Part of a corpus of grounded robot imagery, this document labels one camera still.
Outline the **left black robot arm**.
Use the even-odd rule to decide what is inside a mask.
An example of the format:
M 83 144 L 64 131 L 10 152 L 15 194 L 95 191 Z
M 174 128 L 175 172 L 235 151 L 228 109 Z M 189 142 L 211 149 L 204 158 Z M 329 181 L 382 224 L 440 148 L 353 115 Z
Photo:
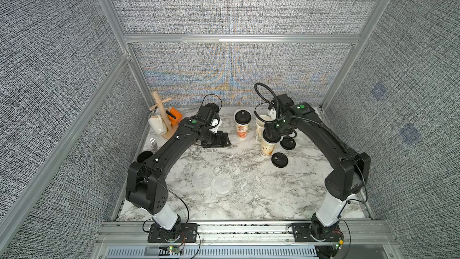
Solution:
M 125 198 L 148 211 L 154 222 L 168 233 L 179 233 L 180 216 L 168 204 L 170 194 L 166 179 L 180 157 L 196 142 L 203 148 L 231 146 L 228 133 L 212 131 L 197 118 L 184 118 L 173 136 L 153 155 L 133 162 L 128 169 Z

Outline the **red white paper cup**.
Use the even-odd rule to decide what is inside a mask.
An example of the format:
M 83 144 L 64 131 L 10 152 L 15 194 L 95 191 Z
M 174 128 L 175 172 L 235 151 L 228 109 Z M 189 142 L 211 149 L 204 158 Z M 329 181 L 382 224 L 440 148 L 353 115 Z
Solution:
M 249 132 L 249 123 L 247 124 L 240 124 L 236 123 L 236 131 L 237 131 L 237 137 L 239 139 L 245 139 L 248 135 Z

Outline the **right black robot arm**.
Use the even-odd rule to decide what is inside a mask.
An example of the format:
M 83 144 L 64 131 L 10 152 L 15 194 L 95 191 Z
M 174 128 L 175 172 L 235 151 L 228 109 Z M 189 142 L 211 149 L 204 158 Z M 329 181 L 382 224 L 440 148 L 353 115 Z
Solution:
M 347 146 L 329 129 L 307 103 L 287 107 L 265 123 L 264 138 L 278 139 L 294 132 L 305 134 L 323 153 L 333 171 L 325 178 L 326 196 L 312 221 L 322 227 L 339 222 L 341 212 L 357 194 L 367 189 L 371 158 Z

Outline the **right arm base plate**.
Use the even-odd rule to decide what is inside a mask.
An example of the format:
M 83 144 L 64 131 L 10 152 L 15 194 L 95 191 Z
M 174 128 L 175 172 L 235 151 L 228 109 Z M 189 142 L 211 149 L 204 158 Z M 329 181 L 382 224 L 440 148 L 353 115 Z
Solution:
M 320 223 L 293 223 L 287 228 L 296 242 L 336 242 L 344 240 L 337 223 L 324 227 Z

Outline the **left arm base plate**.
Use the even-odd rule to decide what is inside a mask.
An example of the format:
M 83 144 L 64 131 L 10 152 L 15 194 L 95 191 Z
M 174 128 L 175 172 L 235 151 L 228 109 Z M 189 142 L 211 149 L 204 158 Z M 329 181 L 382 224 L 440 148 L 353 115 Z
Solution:
M 198 233 L 198 224 L 187 223 L 179 231 L 168 231 L 158 224 L 152 224 L 147 237 L 148 243 L 195 243 Z

